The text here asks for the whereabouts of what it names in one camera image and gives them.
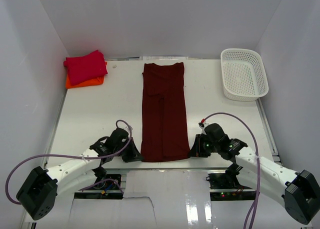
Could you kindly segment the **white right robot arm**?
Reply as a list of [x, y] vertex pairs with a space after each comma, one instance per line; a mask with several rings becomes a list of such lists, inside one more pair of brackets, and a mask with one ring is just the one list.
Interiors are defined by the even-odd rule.
[[297, 222], [307, 225], [320, 210], [320, 186], [314, 175], [279, 165], [237, 138], [229, 138], [217, 123], [200, 122], [201, 133], [195, 136], [190, 157], [207, 158], [219, 154], [231, 165], [225, 171], [235, 185], [259, 189], [279, 203]]

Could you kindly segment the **dark red t-shirt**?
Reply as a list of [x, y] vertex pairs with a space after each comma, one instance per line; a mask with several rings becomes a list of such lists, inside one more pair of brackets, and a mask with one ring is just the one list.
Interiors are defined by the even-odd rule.
[[184, 73], [182, 62], [144, 65], [140, 151], [144, 162], [169, 162], [189, 157]]

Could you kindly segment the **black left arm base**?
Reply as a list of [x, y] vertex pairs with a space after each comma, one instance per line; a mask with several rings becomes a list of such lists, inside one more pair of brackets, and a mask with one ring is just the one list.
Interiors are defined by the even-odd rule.
[[[108, 179], [117, 181], [121, 190], [124, 191], [126, 187], [126, 175], [124, 174], [108, 174]], [[112, 181], [108, 180], [98, 185], [91, 187], [88, 190], [79, 191], [74, 194], [74, 199], [87, 200], [121, 200], [123, 193], [119, 187]]]

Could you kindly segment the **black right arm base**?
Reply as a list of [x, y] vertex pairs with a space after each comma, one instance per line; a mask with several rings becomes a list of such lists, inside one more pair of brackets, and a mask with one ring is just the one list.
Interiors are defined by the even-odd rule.
[[212, 202], [253, 201], [256, 197], [255, 190], [240, 185], [227, 173], [210, 173], [205, 180], [209, 183]]

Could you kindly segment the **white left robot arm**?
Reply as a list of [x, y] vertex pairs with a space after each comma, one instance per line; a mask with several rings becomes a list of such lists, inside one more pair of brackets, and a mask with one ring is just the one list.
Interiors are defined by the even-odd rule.
[[72, 158], [57, 166], [43, 169], [34, 168], [19, 189], [16, 199], [24, 207], [32, 220], [45, 217], [54, 207], [58, 196], [102, 188], [106, 182], [114, 182], [103, 165], [121, 157], [125, 163], [142, 161], [130, 134], [116, 128], [110, 136], [99, 138], [77, 158]]

